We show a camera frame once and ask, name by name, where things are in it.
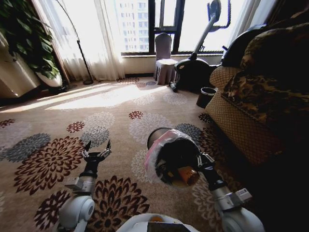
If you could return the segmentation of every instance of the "lamp pole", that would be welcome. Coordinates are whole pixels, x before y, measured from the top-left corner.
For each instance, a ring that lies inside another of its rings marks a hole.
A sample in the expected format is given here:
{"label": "lamp pole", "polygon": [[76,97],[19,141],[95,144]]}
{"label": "lamp pole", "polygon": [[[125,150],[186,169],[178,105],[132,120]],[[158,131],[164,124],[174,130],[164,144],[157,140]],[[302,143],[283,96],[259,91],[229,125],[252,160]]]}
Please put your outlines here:
{"label": "lamp pole", "polygon": [[77,34],[77,31],[76,31],[76,29],[75,29],[75,26],[74,26],[74,24],[73,24],[71,18],[69,17],[67,11],[63,8],[63,6],[61,5],[61,3],[59,2],[59,0],[56,0],[56,1],[57,1],[58,4],[60,5],[60,7],[63,9],[64,13],[67,15],[69,21],[71,22],[71,24],[72,24],[72,26],[73,26],[73,29],[74,29],[74,32],[75,32],[75,35],[76,35],[76,38],[77,38],[78,48],[79,48],[79,50],[80,50],[80,52],[81,52],[81,54],[82,54],[82,57],[83,57],[83,60],[84,60],[84,64],[85,64],[85,66],[86,66],[86,69],[87,69],[87,72],[88,72],[88,75],[89,75],[89,80],[83,81],[83,84],[84,84],[84,85],[91,85],[91,84],[93,83],[92,75],[91,75],[91,73],[90,73],[88,64],[87,64],[87,62],[86,62],[86,59],[85,59],[85,56],[84,56],[84,53],[83,53],[83,50],[82,50],[82,47],[81,47],[81,42],[80,42],[79,36],[78,36],[78,34]]}

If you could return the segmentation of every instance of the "green leaves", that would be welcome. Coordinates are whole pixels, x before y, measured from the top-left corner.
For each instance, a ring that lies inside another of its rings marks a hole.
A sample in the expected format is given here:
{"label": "green leaves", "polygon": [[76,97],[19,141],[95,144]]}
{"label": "green leaves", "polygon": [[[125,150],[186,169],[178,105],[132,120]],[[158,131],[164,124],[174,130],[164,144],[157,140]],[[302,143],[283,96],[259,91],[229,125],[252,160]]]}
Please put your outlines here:
{"label": "green leaves", "polygon": [[48,59],[44,59],[51,67],[53,67],[54,63],[51,61],[51,60],[48,60]]}
{"label": "green leaves", "polygon": [[17,19],[17,21],[27,32],[32,33],[31,28],[27,24],[23,23],[20,19]]}
{"label": "green leaves", "polygon": [[52,49],[49,45],[47,45],[46,43],[41,42],[41,44],[42,44],[42,48],[43,48],[46,52],[51,53],[51,52],[53,51],[53,49]]}
{"label": "green leaves", "polygon": [[53,55],[52,36],[46,32],[29,0],[0,0],[0,30],[14,57],[19,54],[28,66],[49,79],[59,74]]}
{"label": "green leaves", "polygon": [[31,48],[33,48],[33,47],[32,47],[32,42],[31,42],[29,39],[26,39],[26,41],[27,41],[28,45],[29,45]]}
{"label": "green leaves", "polygon": [[50,42],[50,41],[44,39],[43,37],[40,37],[40,39],[43,40],[43,42],[44,42],[45,44],[49,45],[49,46],[52,46],[52,45],[53,45],[52,42]]}
{"label": "green leaves", "polygon": [[9,0],[3,0],[3,3],[6,4],[7,6],[13,7],[13,5]]}
{"label": "green leaves", "polygon": [[25,48],[24,48],[22,45],[20,45],[20,44],[18,43],[16,46],[17,46],[18,50],[19,50],[21,53],[27,55],[27,51],[25,50]]}

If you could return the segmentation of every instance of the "gray chair cover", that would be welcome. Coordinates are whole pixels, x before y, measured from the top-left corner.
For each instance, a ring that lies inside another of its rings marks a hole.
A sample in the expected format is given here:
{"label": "gray chair cover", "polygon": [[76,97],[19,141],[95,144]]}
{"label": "gray chair cover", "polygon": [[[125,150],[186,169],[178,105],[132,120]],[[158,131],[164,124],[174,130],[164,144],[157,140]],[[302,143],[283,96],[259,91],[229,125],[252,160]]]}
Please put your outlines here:
{"label": "gray chair cover", "polygon": [[176,81],[176,71],[174,65],[176,60],[170,58],[170,46],[172,38],[166,34],[159,34],[155,39],[156,62],[154,79],[158,85],[169,84],[170,81]]}

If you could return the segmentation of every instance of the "floral patterned carpet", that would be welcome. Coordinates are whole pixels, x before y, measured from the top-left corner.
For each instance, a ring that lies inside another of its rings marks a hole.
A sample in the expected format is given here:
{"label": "floral patterned carpet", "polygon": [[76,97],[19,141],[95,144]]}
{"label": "floral patterned carpet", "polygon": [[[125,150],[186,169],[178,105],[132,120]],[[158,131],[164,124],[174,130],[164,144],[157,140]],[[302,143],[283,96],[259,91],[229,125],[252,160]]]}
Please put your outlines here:
{"label": "floral patterned carpet", "polygon": [[152,78],[79,86],[0,108],[0,231],[50,231],[71,196],[67,177],[85,167],[83,146],[112,154],[99,165],[89,231],[116,231],[133,215],[165,214],[200,231],[221,231],[207,182],[192,188],[153,183],[144,169],[148,135],[158,127],[189,134],[217,162],[232,190],[240,183],[225,166],[224,138],[196,105],[197,95]]}

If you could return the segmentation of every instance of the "robotic hand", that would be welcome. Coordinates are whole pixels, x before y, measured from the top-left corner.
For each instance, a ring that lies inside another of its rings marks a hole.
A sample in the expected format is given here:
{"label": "robotic hand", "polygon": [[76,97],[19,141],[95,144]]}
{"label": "robotic hand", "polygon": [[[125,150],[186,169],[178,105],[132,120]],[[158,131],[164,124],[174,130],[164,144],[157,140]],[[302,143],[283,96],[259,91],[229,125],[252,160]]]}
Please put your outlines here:
{"label": "robotic hand", "polygon": [[222,218],[224,231],[229,232],[264,232],[261,220],[241,205],[252,198],[247,189],[231,192],[227,183],[214,169],[214,160],[206,153],[197,158],[197,169],[202,172],[209,184],[215,207]]}
{"label": "robotic hand", "polygon": [[85,170],[79,177],[71,177],[67,180],[65,186],[73,190],[73,196],[68,199],[59,211],[59,220],[55,224],[53,231],[66,231],[74,229],[74,232],[84,232],[87,221],[93,214],[95,203],[92,199],[94,192],[98,164],[105,160],[111,154],[111,141],[103,152],[91,152],[91,141],[82,151],[82,156],[87,162]]}

